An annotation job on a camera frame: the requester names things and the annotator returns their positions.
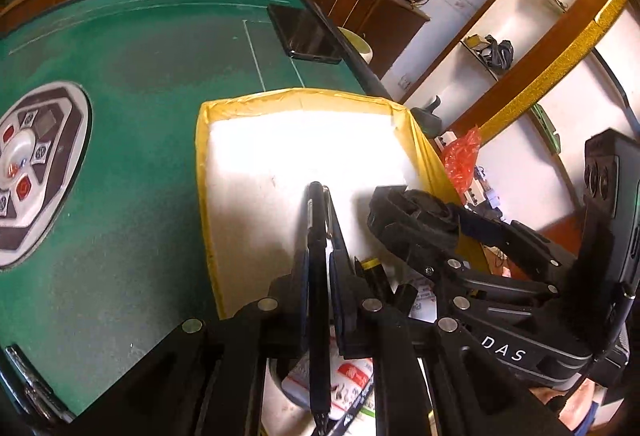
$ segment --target red button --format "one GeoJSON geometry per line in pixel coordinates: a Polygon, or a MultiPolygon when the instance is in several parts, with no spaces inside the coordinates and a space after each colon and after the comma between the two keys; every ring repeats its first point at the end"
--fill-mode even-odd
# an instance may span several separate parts
{"type": "Polygon", "coordinates": [[[4,135],[2,135],[2,142],[7,143],[11,137],[14,136],[14,127],[9,126],[4,131],[4,135]]]}
{"type": "Polygon", "coordinates": [[[31,180],[29,180],[29,177],[25,175],[20,179],[20,181],[18,182],[18,185],[15,186],[15,191],[17,192],[18,198],[20,199],[20,201],[24,200],[27,197],[30,190],[31,190],[31,180]]]}

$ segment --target black pen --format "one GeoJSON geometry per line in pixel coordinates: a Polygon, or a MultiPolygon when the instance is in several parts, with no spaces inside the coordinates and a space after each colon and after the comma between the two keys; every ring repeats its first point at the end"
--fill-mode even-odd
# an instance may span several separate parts
{"type": "Polygon", "coordinates": [[[326,283],[326,209],[324,189],[311,182],[306,205],[309,255],[309,400],[319,436],[324,436],[331,409],[329,360],[329,294],[326,283]]]}

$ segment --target green felt surface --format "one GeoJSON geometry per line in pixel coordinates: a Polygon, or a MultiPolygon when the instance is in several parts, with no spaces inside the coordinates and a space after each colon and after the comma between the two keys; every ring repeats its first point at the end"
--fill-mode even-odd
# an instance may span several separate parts
{"type": "Polygon", "coordinates": [[[183,319],[215,317],[194,171],[200,104],[262,86],[363,93],[344,62],[284,55],[270,2],[302,6],[81,0],[0,42],[2,112],[55,80],[81,84],[92,105],[86,158],[52,230],[0,272],[0,344],[19,344],[76,413],[183,319]]]}

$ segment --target black smartphone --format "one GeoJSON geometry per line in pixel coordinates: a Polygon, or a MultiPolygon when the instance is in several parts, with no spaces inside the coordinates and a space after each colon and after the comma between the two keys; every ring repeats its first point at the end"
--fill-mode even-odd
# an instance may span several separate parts
{"type": "Polygon", "coordinates": [[[289,57],[338,64],[340,44],[307,9],[267,5],[267,12],[289,57]]]}

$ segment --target silver bolt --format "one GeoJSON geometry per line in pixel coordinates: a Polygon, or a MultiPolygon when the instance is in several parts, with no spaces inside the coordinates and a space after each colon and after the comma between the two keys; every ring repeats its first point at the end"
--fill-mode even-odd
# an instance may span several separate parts
{"type": "Polygon", "coordinates": [[[202,321],[199,319],[187,319],[182,323],[182,331],[185,333],[197,333],[202,329],[202,321]]]}
{"type": "Polygon", "coordinates": [[[260,311],[273,311],[278,307],[278,301],[273,297],[263,297],[258,301],[258,310],[260,311]]]}
{"type": "Polygon", "coordinates": [[[375,297],[370,297],[362,301],[362,307],[367,311],[379,311],[382,310],[382,301],[375,297]]]}
{"type": "Polygon", "coordinates": [[[442,331],[446,331],[447,333],[451,333],[452,331],[458,329],[458,323],[451,317],[443,317],[442,319],[438,320],[438,328],[440,328],[442,331]]]}
{"type": "Polygon", "coordinates": [[[461,310],[468,310],[471,306],[471,303],[466,297],[462,297],[462,295],[458,295],[453,299],[453,304],[455,304],[461,310]]]}

